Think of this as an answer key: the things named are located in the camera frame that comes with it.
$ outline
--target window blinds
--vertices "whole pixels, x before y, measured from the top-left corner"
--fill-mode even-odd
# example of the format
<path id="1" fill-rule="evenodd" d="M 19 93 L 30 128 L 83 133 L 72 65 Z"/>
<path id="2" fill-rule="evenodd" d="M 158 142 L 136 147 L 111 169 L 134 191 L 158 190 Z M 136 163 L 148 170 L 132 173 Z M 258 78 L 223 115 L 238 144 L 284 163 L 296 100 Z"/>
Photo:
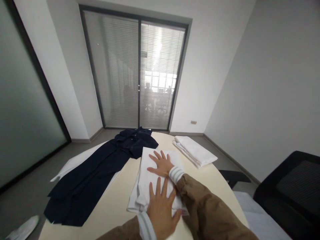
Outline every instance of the window blinds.
<path id="1" fill-rule="evenodd" d="M 185 29 L 142 21 L 140 125 L 168 129 Z"/>
<path id="2" fill-rule="evenodd" d="M 84 11 L 105 127 L 138 127 L 136 19 Z"/>

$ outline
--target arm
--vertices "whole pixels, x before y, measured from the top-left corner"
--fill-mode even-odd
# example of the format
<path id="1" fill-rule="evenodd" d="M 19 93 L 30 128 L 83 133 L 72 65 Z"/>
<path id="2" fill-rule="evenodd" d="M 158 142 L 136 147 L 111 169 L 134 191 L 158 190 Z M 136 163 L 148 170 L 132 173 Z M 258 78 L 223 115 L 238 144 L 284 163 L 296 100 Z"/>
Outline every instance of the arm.
<path id="1" fill-rule="evenodd" d="M 168 178 L 164 180 L 161 190 L 160 178 L 157 181 L 156 194 L 152 183 L 149 185 L 150 203 L 147 212 L 142 212 L 122 226 L 115 227 L 97 240 L 165 240 L 176 229 L 182 211 L 171 216 L 176 191 L 167 198 Z"/>
<path id="2" fill-rule="evenodd" d="M 108 239 L 130 239 L 130 240 L 141 240 L 139 231 L 139 221 L 138 217 L 127 221 L 122 226 L 115 227 L 109 232 L 103 234 L 97 240 L 108 240 Z"/>
<path id="3" fill-rule="evenodd" d="M 160 176 L 169 175 L 176 184 L 200 239 L 258 240 L 219 197 L 183 170 L 173 166 L 169 155 L 165 158 L 163 152 L 161 154 L 155 152 L 157 158 L 150 155 L 158 168 L 148 170 Z"/>

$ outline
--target oval table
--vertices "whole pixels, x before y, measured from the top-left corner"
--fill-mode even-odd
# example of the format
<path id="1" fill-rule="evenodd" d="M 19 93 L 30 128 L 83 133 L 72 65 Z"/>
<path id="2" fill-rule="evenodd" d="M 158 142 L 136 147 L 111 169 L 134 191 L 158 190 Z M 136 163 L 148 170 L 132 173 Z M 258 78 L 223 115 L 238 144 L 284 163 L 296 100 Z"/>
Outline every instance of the oval table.
<path id="1" fill-rule="evenodd" d="M 239 218 L 248 226 L 241 207 L 228 183 L 213 164 L 197 169 L 173 144 L 173 136 L 153 132 L 151 135 L 159 144 L 159 150 L 176 150 L 184 166 L 184 171 L 209 188 L 219 196 Z M 95 240 L 112 228 L 124 224 L 133 218 L 135 213 L 127 212 L 127 205 L 140 166 L 140 158 L 130 158 L 122 168 L 120 174 L 110 185 L 97 203 L 91 215 L 82 227 L 62 226 L 51 224 L 46 220 L 39 240 Z M 168 239 L 193 239 L 186 223 L 180 219 L 176 231 Z"/>

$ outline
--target gray floor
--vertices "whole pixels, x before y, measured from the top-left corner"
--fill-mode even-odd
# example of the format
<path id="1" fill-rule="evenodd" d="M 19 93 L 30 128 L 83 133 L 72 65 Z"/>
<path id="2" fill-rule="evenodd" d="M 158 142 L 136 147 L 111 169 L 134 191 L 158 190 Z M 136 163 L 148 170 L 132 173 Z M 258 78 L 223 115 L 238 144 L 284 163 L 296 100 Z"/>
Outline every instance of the gray floor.
<path id="1" fill-rule="evenodd" d="M 56 184 L 55 182 L 51 183 L 50 180 L 70 158 L 104 141 L 112 139 L 119 131 L 120 130 L 113 129 L 103 130 L 91 143 L 69 144 L 4 192 L 0 196 L 0 236 L 7 236 L 12 230 L 18 228 L 31 216 L 39 215 L 39 224 L 35 231 L 29 236 L 28 240 L 38 239 L 45 221 L 43 211 L 49 200 L 46 196 Z M 191 136 L 191 138 L 218 157 L 218 160 L 214 162 L 214 165 L 218 169 L 241 171 L 203 136 Z M 233 190 L 248 192 L 252 196 L 256 188 L 257 185 L 254 183 L 239 182 Z"/>

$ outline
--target white cloth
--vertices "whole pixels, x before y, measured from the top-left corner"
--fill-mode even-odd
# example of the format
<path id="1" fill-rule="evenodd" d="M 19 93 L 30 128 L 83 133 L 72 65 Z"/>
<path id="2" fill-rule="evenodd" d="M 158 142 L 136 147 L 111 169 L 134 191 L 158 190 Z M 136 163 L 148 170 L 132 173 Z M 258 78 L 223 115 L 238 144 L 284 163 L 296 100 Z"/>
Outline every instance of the white cloth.
<path id="1" fill-rule="evenodd" d="M 93 148 L 90 148 L 82 153 L 80 153 L 79 155 L 69 159 L 67 161 L 67 163 L 63 166 L 63 168 L 60 170 L 60 172 L 53 178 L 51 179 L 50 182 L 55 181 L 56 179 L 61 179 L 63 178 L 65 175 L 67 175 L 67 173 L 71 172 L 73 169 L 75 169 L 77 166 L 79 166 L 81 163 L 83 163 L 85 160 L 88 159 L 88 157 L 90 157 L 99 147 L 101 147 L 103 144 L 105 144 L 106 142 L 103 142 Z M 111 184 L 114 182 L 114 180 L 116 180 L 117 176 L 119 175 L 119 172 L 116 172 L 111 181 L 109 182 L 106 190 L 104 191 L 103 195 L 105 194 L 105 192 L 108 190 L 108 188 L 111 186 Z"/>
<path id="2" fill-rule="evenodd" d="M 189 137 L 176 136 L 173 141 L 175 145 L 197 168 L 201 168 L 218 158 Z"/>
<path id="3" fill-rule="evenodd" d="M 148 167 L 157 168 L 156 163 L 149 157 L 149 154 L 154 155 L 153 153 L 154 149 L 152 148 L 146 148 L 144 147 L 142 150 L 142 157 L 140 162 L 140 169 L 129 199 L 127 210 L 129 212 L 143 212 L 147 211 L 149 202 L 150 202 L 150 193 L 149 193 L 149 184 L 152 182 L 153 186 L 153 192 L 156 193 L 156 186 L 157 186 L 157 180 L 158 175 L 155 173 L 151 173 L 147 171 Z M 170 155 L 170 160 L 173 165 L 183 168 L 181 160 L 179 158 L 179 153 L 177 151 L 163 151 L 164 154 L 167 156 L 167 154 Z M 164 177 L 161 178 L 161 189 L 164 183 Z M 167 197 L 170 196 L 170 193 L 172 192 L 174 188 L 174 184 L 171 180 L 168 181 L 168 190 L 167 190 Z M 173 205 L 172 205 L 172 214 L 174 214 L 178 209 L 183 210 L 183 214 L 187 215 L 188 211 L 185 207 L 185 205 L 182 203 L 180 196 L 177 194 Z"/>
<path id="4" fill-rule="evenodd" d="M 287 233 L 248 193 L 233 192 L 246 216 L 250 230 L 260 240 L 291 240 Z"/>

